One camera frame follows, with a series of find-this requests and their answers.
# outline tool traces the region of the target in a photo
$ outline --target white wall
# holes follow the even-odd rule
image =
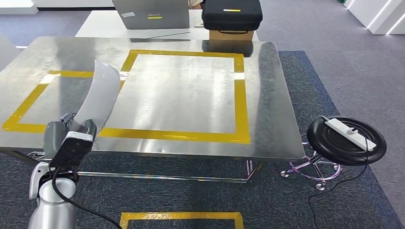
[[[349,11],[367,27],[388,0],[352,0]]]
[[[373,34],[386,34],[405,13],[405,0],[348,0],[345,6]],[[391,34],[403,33],[403,23]]]
[[[32,0],[37,7],[112,7],[111,0]]]
[[[388,30],[405,12],[404,0],[391,0],[390,4],[381,13],[369,30],[373,34],[386,34]]]

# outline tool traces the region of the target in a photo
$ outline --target white desk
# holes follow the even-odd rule
[[[209,31],[204,27],[194,27],[194,21],[201,18],[202,10],[189,10],[189,29],[167,30],[127,30],[116,10],[94,10],[79,29],[76,37],[104,37],[104,38],[151,38],[169,34],[190,32],[185,34],[164,36],[161,39],[208,40]],[[254,41],[259,41],[256,32]]]

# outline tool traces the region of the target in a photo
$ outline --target metal frame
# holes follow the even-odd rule
[[[50,162],[51,158],[44,158],[44,152],[33,151],[29,154],[24,154],[19,151],[3,151],[3,153],[15,157],[23,162],[31,165],[36,165],[41,161]],[[247,183],[251,181],[257,172],[264,166],[264,161],[259,161],[253,166],[252,160],[246,161],[246,178],[222,178],[222,177],[183,177],[183,176],[164,176],[164,175],[149,175],[149,174],[125,174],[125,173],[102,173],[102,172],[85,172],[79,171],[79,176],[92,177],[118,177],[118,178],[136,178],[136,179],[157,179],[157,180],[196,180],[196,181],[215,181],[228,183]]]
[[[309,142],[303,142],[302,143],[304,146],[309,146]],[[307,178],[307,179],[311,179],[311,180],[316,180],[316,181],[320,181],[319,184],[316,184],[316,188],[318,190],[325,190],[325,186],[326,186],[326,181],[327,180],[331,180],[334,179],[335,177],[337,177],[339,175],[339,173],[342,170],[341,165],[330,162],[330,161],[324,161],[324,157],[322,157],[321,155],[319,155],[316,151],[314,151],[314,153],[312,154],[311,157],[309,156],[304,156],[303,160],[307,160],[307,162],[299,165],[299,166],[295,166],[292,162],[289,162],[288,164],[290,165],[291,169],[287,170],[287,171],[281,171],[280,175],[282,177],[289,177],[289,174],[291,173],[298,173],[301,176]],[[331,175],[330,177],[324,177],[322,172],[320,171],[318,164],[322,164],[322,165],[330,165],[333,166],[333,169],[336,171],[333,175]],[[300,171],[301,168],[304,168],[306,166],[312,165],[318,175],[318,177],[311,177],[308,176],[304,173],[302,173]]]

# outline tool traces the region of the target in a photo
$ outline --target yellow tape square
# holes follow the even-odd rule
[[[224,57],[234,60],[234,108],[235,108],[235,132],[234,133],[202,133],[164,130],[136,130],[122,128],[103,128],[99,137],[123,137],[160,140],[181,140],[200,142],[222,142],[249,144],[249,126],[247,119],[246,91],[244,77],[244,59],[242,54],[219,53],[219,52],[183,52],[183,51],[159,51],[159,50],[130,50],[122,65],[121,72],[130,72],[138,55],[170,55],[170,56],[198,56],[198,57]],[[34,104],[54,77],[91,78],[92,72],[78,71],[49,71],[48,74],[33,89],[17,110],[3,123],[2,130],[43,133],[45,124],[19,123],[28,109]],[[125,77],[121,78],[121,88],[125,83]]]
[[[169,219],[233,219],[235,229],[243,229],[243,219],[239,212],[122,212],[119,225],[128,229],[130,220],[169,220]]]

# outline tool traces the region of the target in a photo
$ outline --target metal table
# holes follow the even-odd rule
[[[272,42],[62,37],[36,39],[0,72],[0,151],[41,151],[46,123],[81,106],[94,59],[120,70],[122,88],[92,153],[243,159],[248,176],[80,175],[246,182],[263,165],[251,160],[304,156]]]

